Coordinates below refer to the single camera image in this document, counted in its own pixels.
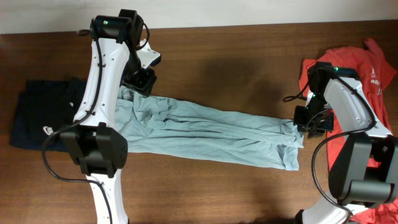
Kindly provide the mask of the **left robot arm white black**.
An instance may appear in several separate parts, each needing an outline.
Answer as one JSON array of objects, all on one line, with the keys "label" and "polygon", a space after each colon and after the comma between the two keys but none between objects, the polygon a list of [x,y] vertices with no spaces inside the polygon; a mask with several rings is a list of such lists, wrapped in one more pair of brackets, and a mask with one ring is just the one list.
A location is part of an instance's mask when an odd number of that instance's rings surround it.
[{"label": "left robot arm white black", "polygon": [[144,20],[134,10],[92,20],[85,92],[72,127],[60,135],[91,187],[98,223],[129,221],[121,189],[127,140],[116,129],[116,101],[121,86],[149,96],[157,79],[152,67],[161,61],[161,54],[141,38],[145,30]]}]

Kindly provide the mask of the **folded black Nike garment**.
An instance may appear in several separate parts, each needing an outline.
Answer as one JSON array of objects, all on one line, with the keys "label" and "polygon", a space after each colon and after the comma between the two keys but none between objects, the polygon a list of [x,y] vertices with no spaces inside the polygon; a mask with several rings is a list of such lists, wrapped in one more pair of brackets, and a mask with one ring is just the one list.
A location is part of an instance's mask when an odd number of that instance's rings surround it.
[{"label": "folded black Nike garment", "polygon": [[10,145],[41,150],[47,137],[72,124],[85,87],[86,82],[78,78],[26,81],[25,90],[19,93]]}]

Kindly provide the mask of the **red t-shirt with print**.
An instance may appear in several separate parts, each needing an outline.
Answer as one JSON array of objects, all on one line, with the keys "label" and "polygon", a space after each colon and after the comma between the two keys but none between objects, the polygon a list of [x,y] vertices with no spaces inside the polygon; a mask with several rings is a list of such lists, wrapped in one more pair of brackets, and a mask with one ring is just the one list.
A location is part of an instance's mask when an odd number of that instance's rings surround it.
[{"label": "red t-shirt with print", "polygon": [[[316,62],[328,62],[334,67],[353,68],[360,77],[360,81],[363,85],[363,92],[367,101],[370,103],[371,108],[376,113],[380,122],[391,132],[391,127],[387,120],[386,109],[383,103],[382,91],[392,80],[396,71],[386,62],[381,48],[374,40],[368,39],[364,44],[364,48],[341,47],[327,50],[326,53],[317,60],[305,60],[302,66],[302,74],[299,79],[299,97],[306,102],[308,92],[304,87],[308,81],[307,73],[308,69]],[[326,139],[339,133],[341,133],[341,127],[337,121],[334,121],[333,131],[326,132],[323,136],[324,139]],[[345,139],[340,137],[327,142],[327,144],[322,147],[327,149],[329,170],[337,158],[338,153],[341,151],[344,141]],[[391,203],[382,204],[376,208],[381,208],[384,205],[390,204]]]}]

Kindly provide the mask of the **light blue grey t-shirt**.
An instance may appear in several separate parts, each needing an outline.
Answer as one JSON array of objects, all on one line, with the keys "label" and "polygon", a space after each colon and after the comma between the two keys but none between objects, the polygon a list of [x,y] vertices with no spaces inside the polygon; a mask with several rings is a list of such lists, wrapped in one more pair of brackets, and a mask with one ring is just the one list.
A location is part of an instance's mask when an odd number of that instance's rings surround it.
[{"label": "light blue grey t-shirt", "polygon": [[296,171],[303,134],[289,119],[221,111],[125,86],[116,102],[116,129],[129,152],[146,152]]}]

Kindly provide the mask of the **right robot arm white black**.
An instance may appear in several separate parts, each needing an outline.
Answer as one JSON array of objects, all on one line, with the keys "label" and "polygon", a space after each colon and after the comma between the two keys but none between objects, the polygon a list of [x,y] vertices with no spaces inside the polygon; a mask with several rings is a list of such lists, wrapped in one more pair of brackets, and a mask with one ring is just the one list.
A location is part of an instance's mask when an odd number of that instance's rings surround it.
[{"label": "right robot arm white black", "polygon": [[327,142],[345,139],[328,172],[328,191],[314,181],[321,199],[300,210],[295,223],[348,223],[355,214],[397,198],[397,138],[380,122],[353,68],[316,62],[308,69],[305,106],[297,106],[294,125],[300,132],[321,136],[337,121],[341,133],[324,139],[314,150],[315,161]]}]

